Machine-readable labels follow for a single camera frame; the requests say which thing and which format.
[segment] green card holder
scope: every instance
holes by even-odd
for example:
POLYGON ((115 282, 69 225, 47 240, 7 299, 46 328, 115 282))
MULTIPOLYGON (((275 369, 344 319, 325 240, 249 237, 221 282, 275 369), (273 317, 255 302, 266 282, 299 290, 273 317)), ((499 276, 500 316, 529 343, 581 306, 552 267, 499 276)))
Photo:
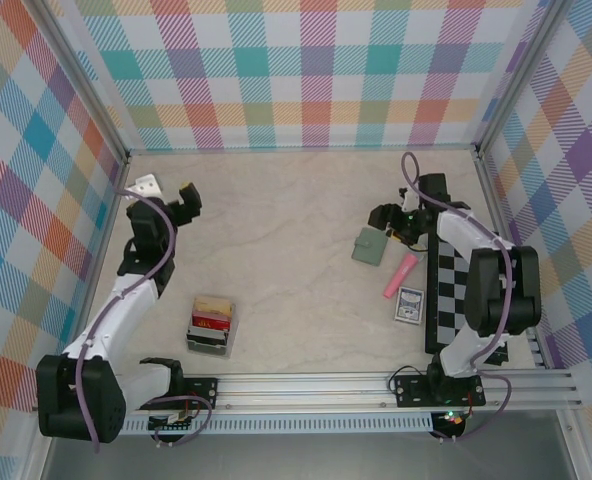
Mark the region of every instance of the green card holder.
POLYGON ((387 245, 385 232, 373 228, 363 228, 354 241, 352 258, 375 267, 380 265, 387 245))

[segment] chess board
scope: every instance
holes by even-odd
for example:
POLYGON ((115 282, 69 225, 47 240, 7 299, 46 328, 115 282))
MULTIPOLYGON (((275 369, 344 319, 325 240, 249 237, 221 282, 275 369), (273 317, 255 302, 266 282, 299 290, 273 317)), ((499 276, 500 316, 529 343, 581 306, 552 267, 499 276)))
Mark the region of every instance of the chess board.
MULTIPOLYGON (((438 353, 449 345, 465 325, 465 286, 469 266, 454 247, 436 234, 427 246, 427 302, 425 352, 438 353)), ((486 363, 501 365, 509 360, 507 346, 499 347, 486 363)))

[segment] pink highlighter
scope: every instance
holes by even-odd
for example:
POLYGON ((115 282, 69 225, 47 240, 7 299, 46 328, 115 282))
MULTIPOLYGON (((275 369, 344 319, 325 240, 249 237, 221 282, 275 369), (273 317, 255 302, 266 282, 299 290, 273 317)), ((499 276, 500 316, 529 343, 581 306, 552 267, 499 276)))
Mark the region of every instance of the pink highlighter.
POLYGON ((412 271, 412 268, 414 268, 419 260, 423 259, 423 257, 424 255, 422 253, 411 251, 405 255, 403 261, 400 262, 398 270, 396 270, 396 273, 387 284, 387 287, 385 287, 385 291, 383 292, 383 296, 385 298, 392 298, 392 296, 398 291, 398 288, 403 283, 403 280, 405 280, 409 272, 412 271))

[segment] marble surface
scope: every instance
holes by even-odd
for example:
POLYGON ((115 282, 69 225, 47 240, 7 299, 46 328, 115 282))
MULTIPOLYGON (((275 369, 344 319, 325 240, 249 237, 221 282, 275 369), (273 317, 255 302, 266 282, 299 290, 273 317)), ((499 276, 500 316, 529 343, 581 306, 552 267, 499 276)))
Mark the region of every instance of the marble surface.
MULTIPOLYGON (((452 198, 491 225, 468 151, 419 151, 423 173, 445 172, 452 198)), ((369 212, 396 203, 405 185, 400 152, 192 154, 135 157, 129 181, 155 172, 167 200, 193 181, 203 210, 178 234, 176 271, 129 341, 119 370, 147 356, 175 358, 186 373, 390 371, 425 368, 424 326, 393 321, 383 289, 406 253, 390 241, 380 267, 351 259, 369 212), (189 352, 193 298, 236 303, 239 328, 230 359, 189 352)), ((97 289, 108 295, 131 236, 121 210, 97 289)), ((426 264, 405 285, 425 289, 426 264)), ((505 368, 530 368, 524 338, 505 368)))

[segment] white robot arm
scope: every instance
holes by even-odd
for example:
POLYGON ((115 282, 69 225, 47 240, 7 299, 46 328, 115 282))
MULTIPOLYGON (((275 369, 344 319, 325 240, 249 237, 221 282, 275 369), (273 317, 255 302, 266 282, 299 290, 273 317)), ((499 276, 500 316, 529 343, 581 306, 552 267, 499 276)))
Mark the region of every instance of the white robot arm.
POLYGON ((478 222, 470 221, 473 213, 469 207, 451 201, 445 175, 423 175, 419 178, 418 188, 426 196, 459 212, 445 210, 422 199, 419 201, 414 191, 400 189, 404 199, 402 207, 398 204, 380 205, 372 210, 368 223, 380 230, 390 229, 392 235, 406 245, 415 245, 420 235, 436 234, 469 263, 464 300, 466 324, 427 369, 432 400, 444 404, 449 392, 467 391, 467 385, 473 384, 467 380, 476 376, 480 364, 493 353, 494 349, 490 349, 480 355, 492 343, 499 328, 508 287, 512 289, 511 304, 497 345, 540 321, 538 256, 531 247, 517 247, 485 235, 475 226, 478 222), (507 285, 505 261, 498 243, 502 243, 511 260, 511 286, 507 285))
POLYGON ((114 370, 129 338, 171 278, 175 233, 178 227, 200 215, 200 196, 188 184, 179 192, 184 203, 166 204, 154 175, 139 178, 127 191, 144 197, 145 201, 138 200, 127 209, 134 236, 125 246, 107 301, 61 355, 46 355, 38 364, 38 418, 45 436, 90 439, 85 412, 76 392, 76 366, 80 361, 80 386, 100 442, 111 442, 118 435, 127 413, 156 397, 186 393, 181 391, 183 373, 178 361, 145 359, 128 375, 115 375, 114 370), (165 214, 173 232, 146 201, 165 214), (158 269, 152 275, 154 267, 158 269))

